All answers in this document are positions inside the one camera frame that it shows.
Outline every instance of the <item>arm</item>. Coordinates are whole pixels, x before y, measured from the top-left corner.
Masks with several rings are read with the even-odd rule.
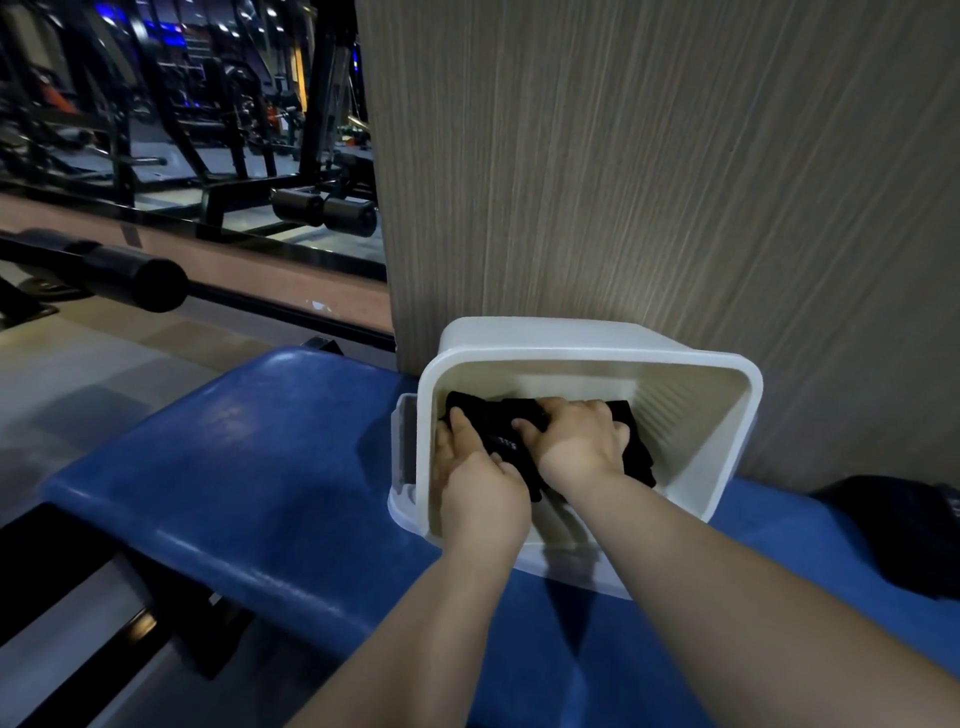
[[[458,409],[437,433],[444,551],[288,724],[462,726],[493,611],[530,530],[530,497]]]
[[[691,688],[724,726],[956,726],[960,684],[814,584],[623,474],[629,432],[599,401],[518,421]]]

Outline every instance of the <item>left hand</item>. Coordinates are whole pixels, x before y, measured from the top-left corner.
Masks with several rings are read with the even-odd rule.
[[[511,568],[530,532],[530,492],[516,468],[490,457],[459,407],[437,424],[433,486],[441,491],[444,554]]]

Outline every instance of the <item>black towel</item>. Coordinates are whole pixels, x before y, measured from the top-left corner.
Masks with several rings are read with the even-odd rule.
[[[640,441],[636,429],[634,415],[630,411],[630,404],[625,400],[607,402],[615,422],[620,422],[630,428],[630,442],[623,451],[623,472],[631,478],[653,488],[657,485],[650,468],[653,458],[650,452]],[[530,491],[530,499],[537,502],[546,488],[546,483],[540,477],[537,466],[534,464],[530,452],[523,445],[523,440],[511,422],[517,418],[527,420],[540,432],[545,432],[550,425],[550,417],[536,400],[506,399],[487,401],[463,392],[450,392],[446,396],[446,413],[444,422],[450,424],[450,409],[460,407],[470,424],[480,435],[483,446],[490,454],[497,453],[504,462],[513,465],[523,482]]]

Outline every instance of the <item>blue vinyl seat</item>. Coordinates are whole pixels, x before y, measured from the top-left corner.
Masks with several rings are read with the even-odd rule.
[[[342,356],[278,349],[71,464],[45,496],[346,658],[439,555],[386,507],[390,414],[415,389]],[[960,603],[886,583],[820,502],[735,479],[712,523],[960,675]],[[471,724],[710,722],[632,602],[515,571]]]

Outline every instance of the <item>black bag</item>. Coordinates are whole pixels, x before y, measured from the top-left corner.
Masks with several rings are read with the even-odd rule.
[[[960,491],[855,475],[815,497],[856,523],[887,581],[917,594],[960,599]]]

